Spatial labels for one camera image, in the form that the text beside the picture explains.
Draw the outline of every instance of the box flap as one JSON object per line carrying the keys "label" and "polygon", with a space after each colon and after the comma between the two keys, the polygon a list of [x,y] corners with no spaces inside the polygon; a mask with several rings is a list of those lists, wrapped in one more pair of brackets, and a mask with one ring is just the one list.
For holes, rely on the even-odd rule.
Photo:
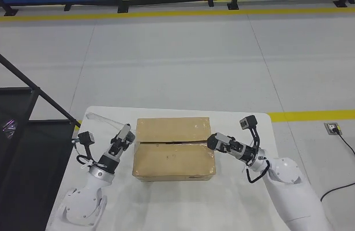
{"label": "box flap", "polygon": [[139,118],[136,126],[136,139],[140,142],[203,141],[210,135],[208,117]]}

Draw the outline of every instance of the cardboard box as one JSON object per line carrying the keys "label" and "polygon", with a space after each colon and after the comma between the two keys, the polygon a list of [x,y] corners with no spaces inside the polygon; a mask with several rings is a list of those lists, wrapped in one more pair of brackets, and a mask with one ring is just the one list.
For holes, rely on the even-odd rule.
{"label": "cardboard box", "polygon": [[138,119],[132,174],[141,181],[209,180],[216,174],[207,148],[209,118]]}

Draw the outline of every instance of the black cable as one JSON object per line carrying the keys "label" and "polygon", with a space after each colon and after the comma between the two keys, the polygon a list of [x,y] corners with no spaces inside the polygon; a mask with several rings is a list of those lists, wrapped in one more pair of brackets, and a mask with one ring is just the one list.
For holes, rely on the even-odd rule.
{"label": "black cable", "polygon": [[339,188],[334,188],[328,192],[326,192],[322,197],[321,197],[321,201],[323,200],[323,198],[329,194],[330,192],[334,192],[335,190],[338,190],[338,189],[342,189],[342,188],[346,188],[346,187],[349,187],[349,186],[352,186],[352,185],[355,185],[355,182],[354,183],[351,183],[351,184],[348,184],[348,185],[345,185],[345,186],[342,186],[342,187],[339,187]]}
{"label": "black cable", "polygon": [[256,182],[257,180],[261,179],[264,175],[266,175],[266,173],[268,172],[268,170],[270,169],[270,162],[268,160],[266,160],[267,163],[267,167],[263,170],[263,172],[254,180],[251,179],[250,175],[249,175],[249,170],[246,169],[246,176],[248,178],[249,183],[253,184],[254,182]]}
{"label": "black cable", "polygon": [[[344,140],[344,138],[340,135],[339,129],[338,129],[338,128],[334,128],[334,129],[332,129],[332,131],[333,131],[333,132],[336,132],[336,133],[340,136],[340,138],[341,138],[341,139],[344,141],[344,143],[351,149],[351,151],[353,152],[353,154],[354,154],[354,156],[355,156],[355,151],[354,151],[354,150],[352,149],[352,147]],[[321,197],[321,202],[322,202],[323,198],[324,198],[327,194],[329,194],[330,192],[334,192],[334,191],[336,191],[336,190],[338,190],[338,189],[346,188],[346,187],[349,187],[349,186],[352,186],[352,185],[355,185],[355,182],[354,182],[354,183],[351,183],[351,184],[348,184],[348,185],[345,185],[345,186],[341,186],[341,187],[334,188],[334,189],[332,189],[332,190],[327,191],[327,192]]]}
{"label": "black cable", "polygon": [[82,165],[85,165],[86,163],[81,161],[80,158],[83,158],[83,159],[86,159],[87,161],[90,161],[90,160],[94,160],[92,159],[92,156],[91,156],[91,152],[90,152],[90,148],[89,146],[85,146],[85,150],[86,150],[86,155],[81,155],[77,149],[77,146],[76,146],[76,143],[73,143],[73,147],[74,149],[76,150],[77,152],[77,156],[76,156],[76,160],[78,161],[78,163],[82,164]]}
{"label": "black cable", "polygon": [[337,133],[340,136],[340,138],[344,141],[344,143],[351,149],[351,151],[353,152],[353,154],[355,156],[355,151],[352,149],[352,147],[344,140],[344,138],[340,135],[340,132],[337,132]]}
{"label": "black cable", "polygon": [[78,156],[76,156],[76,160],[77,160],[80,164],[85,165],[86,163],[83,162],[83,161],[81,161],[80,158],[84,158],[84,159],[88,160],[87,156],[85,156],[85,155],[78,155]]}

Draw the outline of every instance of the power cord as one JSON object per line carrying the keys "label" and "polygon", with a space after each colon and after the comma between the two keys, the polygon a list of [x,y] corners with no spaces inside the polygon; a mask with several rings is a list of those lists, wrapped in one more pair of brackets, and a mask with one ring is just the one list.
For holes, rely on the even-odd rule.
{"label": "power cord", "polygon": [[248,178],[249,183],[253,184],[254,182],[256,182],[257,180],[261,179],[264,175],[266,175],[266,173],[268,172],[268,170],[270,169],[270,162],[268,160],[266,160],[267,163],[267,167],[262,171],[262,173],[255,178],[254,180],[251,179],[250,175],[249,175],[249,170],[246,169],[246,177]]}
{"label": "power cord", "polygon": [[[333,131],[333,132],[336,132],[336,134],[338,134],[338,135],[340,136],[340,138],[341,138],[341,139],[344,141],[344,143],[351,149],[351,151],[353,152],[353,154],[354,154],[354,156],[355,156],[355,151],[354,151],[354,150],[352,149],[352,147],[344,140],[344,138],[340,135],[339,129],[338,129],[338,128],[333,128],[332,131]],[[321,197],[321,202],[322,202],[323,198],[324,198],[327,194],[329,194],[330,192],[334,192],[334,191],[336,191],[336,190],[338,190],[338,189],[346,188],[346,187],[349,187],[349,186],[352,186],[352,185],[355,185],[355,182],[354,182],[354,183],[351,183],[351,184],[348,184],[348,185],[345,185],[345,186],[341,186],[341,187],[338,187],[338,188],[334,188],[334,189],[332,189],[332,190],[326,192],[326,193]]]}

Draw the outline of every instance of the floor seam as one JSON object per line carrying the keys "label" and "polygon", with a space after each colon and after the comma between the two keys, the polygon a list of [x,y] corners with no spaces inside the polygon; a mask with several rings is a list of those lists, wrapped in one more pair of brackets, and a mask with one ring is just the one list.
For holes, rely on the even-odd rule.
{"label": "floor seam", "polygon": [[74,88],[74,93],[73,93],[71,105],[70,105],[70,107],[69,107],[69,114],[70,114],[71,109],[72,109],[72,104],[73,104],[74,96],[76,95],[77,86],[79,85],[79,82],[80,82],[81,74],[82,74],[82,72],[83,72],[83,68],[84,68],[84,65],[85,65],[85,62],[86,62],[86,58],[87,58],[87,52],[89,51],[89,47],[90,47],[90,44],[91,44],[92,36],[94,35],[94,30],[95,30],[95,27],[96,27],[97,23],[98,23],[98,21],[96,20],[96,21],[95,21],[95,24],[94,24],[94,27],[93,27],[93,29],[92,29],[92,32],[91,32],[89,44],[87,45],[87,49],[86,49],[86,53],[85,53],[84,62],[83,62],[83,64],[82,64],[82,66],[81,66],[81,70],[80,70],[79,77],[77,78],[76,87]]}
{"label": "floor seam", "polygon": [[[249,15],[247,14],[246,16],[247,16],[247,18],[248,18],[249,25],[251,25],[251,28],[252,28],[252,31],[253,31],[253,34],[254,34],[254,38],[255,38],[255,39],[256,39],[256,41],[257,41],[257,45],[258,45],[259,50],[260,50],[260,53],[261,53],[261,55],[262,55],[262,58],[263,58],[264,64],[266,65],[266,68],[267,68],[268,74],[270,75],[270,79],[271,79],[271,82],[272,82],[272,84],[273,84],[273,86],[274,86],[274,89],[275,89],[275,92],[276,92],[277,98],[278,98],[278,100],[279,100],[279,103],[280,103],[281,109],[282,109],[282,111],[283,111],[283,112],[285,112],[285,111],[284,111],[284,109],[283,109],[283,106],[282,106],[282,103],[281,103],[281,100],[280,100],[279,94],[278,94],[278,92],[277,92],[277,89],[276,89],[276,86],[275,86],[274,80],[272,79],[270,69],[268,68],[268,65],[267,65],[266,59],[264,58],[264,55],[263,55],[262,49],[261,49],[261,47],[260,47],[260,45],[259,45],[259,42],[258,42],[258,39],[257,39],[257,36],[256,36],[256,32],[254,31],[254,28],[253,28],[253,26],[252,26],[252,22],[251,22],[251,20],[250,20],[250,18],[249,18]],[[300,161],[302,162],[302,165],[303,165],[303,167],[304,167],[305,175],[306,175],[306,177],[307,177],[307,179],[308,179],[308,181],[309,181],[308,173],[307,173],[307,170],[306,170],[306,168],[305,168],[305,165],[304,165],[304,161],[303,161],[303,159],[302,159],[302,156],[300,155],[300,152],[299,152],[299,148],[298,148],[297,142],[295,141],[295,138],[294,138],[294,135],[293,135],[293,131],[292,131],[291,127],[290,127],[289,122],[287,121],[286,123],[287,123],[287,127],[288,127],[288,128],[289,128],[289,130],[290,130],[290,133],[292,134],[293,141],[294,141],[295,147],[297,148],[297,151],[298,151],[298,155],[299,155]]]}

